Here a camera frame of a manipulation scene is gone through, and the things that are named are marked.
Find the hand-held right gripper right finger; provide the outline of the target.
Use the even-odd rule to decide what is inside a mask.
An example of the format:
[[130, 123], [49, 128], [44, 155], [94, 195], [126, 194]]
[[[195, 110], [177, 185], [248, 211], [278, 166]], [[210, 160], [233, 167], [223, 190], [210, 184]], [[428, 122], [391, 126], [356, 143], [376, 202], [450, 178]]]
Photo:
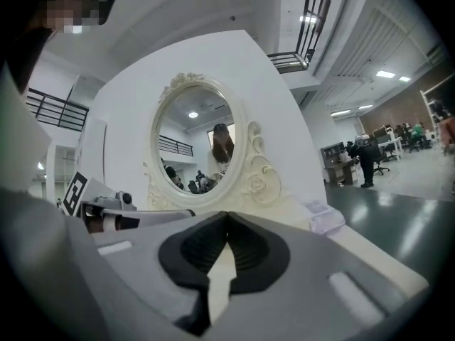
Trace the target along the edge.
[[237, 275], [218, 341], [386, 341], [417, 311], [425, 280], [406, 293], [327, 237], [230, 213]]

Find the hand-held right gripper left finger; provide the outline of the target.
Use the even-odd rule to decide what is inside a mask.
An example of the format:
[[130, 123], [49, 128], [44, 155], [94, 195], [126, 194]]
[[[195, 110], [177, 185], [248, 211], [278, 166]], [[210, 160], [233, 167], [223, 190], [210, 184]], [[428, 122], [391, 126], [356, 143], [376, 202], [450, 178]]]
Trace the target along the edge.
[[94, 236], [129, 290], [176, 327], [202, 335], [227, 309], [230, 248], [224, 212]]

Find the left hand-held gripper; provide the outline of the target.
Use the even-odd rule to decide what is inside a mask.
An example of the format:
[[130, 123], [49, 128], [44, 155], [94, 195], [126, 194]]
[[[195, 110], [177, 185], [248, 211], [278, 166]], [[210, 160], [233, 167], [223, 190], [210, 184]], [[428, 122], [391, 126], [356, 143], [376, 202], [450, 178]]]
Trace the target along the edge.
[[129, 193], [116, 192], [79, 172], [68, 186], [62, 209], [81, 219], [90, 234], [150, 227], [195, 215], [192, 210], [138, 210]]

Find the cream vanity dressing table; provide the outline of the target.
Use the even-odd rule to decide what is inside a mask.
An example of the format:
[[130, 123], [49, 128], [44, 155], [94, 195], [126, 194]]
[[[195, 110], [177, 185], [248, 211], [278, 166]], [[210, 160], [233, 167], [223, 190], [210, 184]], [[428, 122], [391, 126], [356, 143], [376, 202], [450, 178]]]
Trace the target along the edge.
[[305, 203], [283, 193], [268, 208], [242, 212], [286, 241], [289, 265], [267, 290], [230, 296], [227, 309], [208, 330], [211, 337], [346, 340], [401, 315], [427, 289], [424, 277], [348, 226], [329, 235], [313, 233]]

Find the clear plastic box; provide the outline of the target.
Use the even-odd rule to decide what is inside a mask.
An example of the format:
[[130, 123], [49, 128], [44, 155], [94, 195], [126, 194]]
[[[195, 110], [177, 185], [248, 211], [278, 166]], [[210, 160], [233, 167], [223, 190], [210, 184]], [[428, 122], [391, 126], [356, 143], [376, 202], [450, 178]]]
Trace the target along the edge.
[[340, 211], [318, 200], [307, 202], [304, 207], [310, 213], [309, 229], [313, 233], [333, 234], [346, 224]]

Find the person's cream printed shirt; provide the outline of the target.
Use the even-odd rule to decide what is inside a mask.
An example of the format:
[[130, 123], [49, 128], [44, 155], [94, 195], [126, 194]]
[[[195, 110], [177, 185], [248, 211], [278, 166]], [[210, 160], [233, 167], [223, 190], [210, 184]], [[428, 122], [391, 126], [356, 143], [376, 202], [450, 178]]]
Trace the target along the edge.
[[7, 65], [0, 69], [0, 188], [27, 191], [51, 137], [36, 121]]

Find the white partition panel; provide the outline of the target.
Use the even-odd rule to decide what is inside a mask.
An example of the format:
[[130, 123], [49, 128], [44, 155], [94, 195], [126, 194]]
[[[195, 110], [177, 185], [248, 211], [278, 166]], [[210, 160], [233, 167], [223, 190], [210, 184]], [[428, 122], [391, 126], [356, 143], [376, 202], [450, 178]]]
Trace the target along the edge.
[[150, 123], [159, 97], [178, 73], [203, 74], [231, 89], [245, 118], [262, 129], [265, 156], [297, 200], [326, 199], [320, 161], [309, 129], [287, 84], [244, 31], [198, 36], [162, 48], [130, 65], [97, 94], [91, 117], [107, 124], [105, 182], [147, 207], [144, 174]]

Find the black balcony railing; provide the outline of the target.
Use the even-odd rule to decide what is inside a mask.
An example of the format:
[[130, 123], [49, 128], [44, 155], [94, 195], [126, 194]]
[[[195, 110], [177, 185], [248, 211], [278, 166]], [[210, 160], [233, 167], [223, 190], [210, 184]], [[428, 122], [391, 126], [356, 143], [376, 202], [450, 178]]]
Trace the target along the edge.
[[32, 88], [28, 89], [26, 106], [38, 122], [77, 132], [83, 130], [89, 112], [81, 104]]
[[323, 32], [332, 0], [303, 0], [299, 12], [297, 37], [290, 49], [268, 55], [279, 73], [309, 68]]

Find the brown wooden desk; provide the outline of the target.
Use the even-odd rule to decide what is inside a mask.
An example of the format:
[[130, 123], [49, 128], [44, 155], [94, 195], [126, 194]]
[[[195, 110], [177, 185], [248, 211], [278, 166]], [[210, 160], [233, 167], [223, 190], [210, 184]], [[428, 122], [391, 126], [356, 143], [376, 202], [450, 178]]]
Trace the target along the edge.
[[323, 159], [324, 180], [331, 185], [355, 185], [358, 182], [357, 165], [343, 142], [320, 149]]

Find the ornate cream oval mirror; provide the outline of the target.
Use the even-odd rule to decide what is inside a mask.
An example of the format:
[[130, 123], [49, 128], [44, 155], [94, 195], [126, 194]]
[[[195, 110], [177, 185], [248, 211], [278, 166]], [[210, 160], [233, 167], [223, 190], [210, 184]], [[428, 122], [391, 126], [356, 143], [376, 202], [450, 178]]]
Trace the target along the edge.
[[[207, 89], [227, 102], [235, 123], [235, 149], [225, 174], [217, 174], [214, 188], [204, 194], [182, 191], [167, 175], [159, 153], [159, 135], [171, 105], [193, 88]], [[151, 157], [144, 162], [149, 180], [146, 203], [151, 210], [192, 209], [196, 212], [228, 210], [251, 212], [270, 207], [282, 196], [278, 172], [264, 154], [262, 130], [248, 121], [240, 98], [225, 84], [210, 76], [178, 73], [164, 87], [150, 123]]]

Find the black office chair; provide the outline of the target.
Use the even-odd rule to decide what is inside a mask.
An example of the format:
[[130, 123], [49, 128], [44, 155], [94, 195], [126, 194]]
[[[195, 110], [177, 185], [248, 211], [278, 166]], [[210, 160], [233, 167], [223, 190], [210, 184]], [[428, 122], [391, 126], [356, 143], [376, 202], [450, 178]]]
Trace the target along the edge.
[[372, 144], [372, 158], [373, 158], [373, 172], [384, 175], [384, 171], [390, 171], [389, 168], [382, 167], [381, 163], [387, 158], [387, 156], [381, 151], [377, 143]]

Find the white metal rack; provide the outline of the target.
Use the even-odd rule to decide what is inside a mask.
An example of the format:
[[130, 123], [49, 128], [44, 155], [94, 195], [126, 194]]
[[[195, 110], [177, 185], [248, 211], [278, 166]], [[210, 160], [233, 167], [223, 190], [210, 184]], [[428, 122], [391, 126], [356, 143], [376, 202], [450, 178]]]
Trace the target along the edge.
[[455, 146], [455, 73], [420, 94], [438, 142], [443, 148]]

